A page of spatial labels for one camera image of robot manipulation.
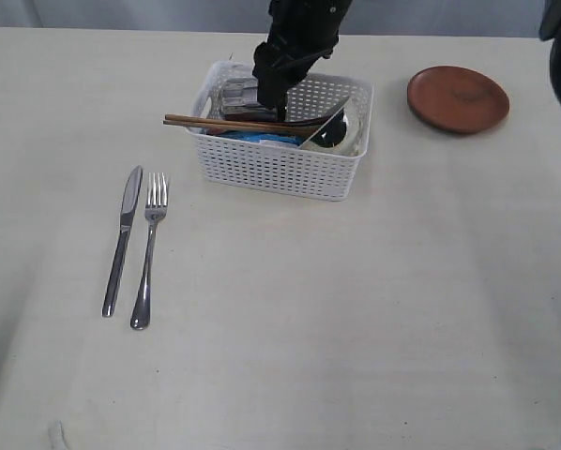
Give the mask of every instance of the terracotta plate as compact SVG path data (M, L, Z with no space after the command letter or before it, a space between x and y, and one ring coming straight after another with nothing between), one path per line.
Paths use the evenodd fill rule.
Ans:
M408 84L408 104L422 121L444 131L475 134L509 112L508 95L486 76L463 67L422 70Z

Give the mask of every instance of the white plastic basket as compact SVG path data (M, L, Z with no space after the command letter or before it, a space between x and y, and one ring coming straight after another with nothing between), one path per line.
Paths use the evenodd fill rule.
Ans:
M208 117L220 118L218 93L222 85L231 78L249 77L251 70L251 66L232 61L214 64L193 105L192 115L202 116L210 98ZM197 146L204 177L227 185L320 200L345 199L357 165L368 150L373 91L368 82L315 73L309 74L289 91L287 120L319 117L338 101L351 96L362 126L357 156L330 155L208 136L199 128L191 128L190 134Z

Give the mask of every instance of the butter knife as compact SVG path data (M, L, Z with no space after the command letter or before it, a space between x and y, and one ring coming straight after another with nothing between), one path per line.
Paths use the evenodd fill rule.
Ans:
M122 210L120 211L120 234L118 235L118 245L115 248L114 262L112 262L112 272L110 272L110 279L105 292L103 309L101 310L101 315L103 317L112 317L114 315L115 301L118 296L120 277L122 277L122 267L124 266L124 256L127 253L130 229L132 228L134 212L137 209L137 200L139 199L142 179L143 167L137 166L130 173L127 186L124 189Z

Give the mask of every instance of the white table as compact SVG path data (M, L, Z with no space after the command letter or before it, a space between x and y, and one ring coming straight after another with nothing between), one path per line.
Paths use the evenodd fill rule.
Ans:
M202 180L187 113L261 36L0 29L0 449L561 448L561 109L535 40L344 37L315 70L376 86L345 202ZM418 70L500 82L499 129L408 112ZM151 326L129 328L136 164L173 182Z

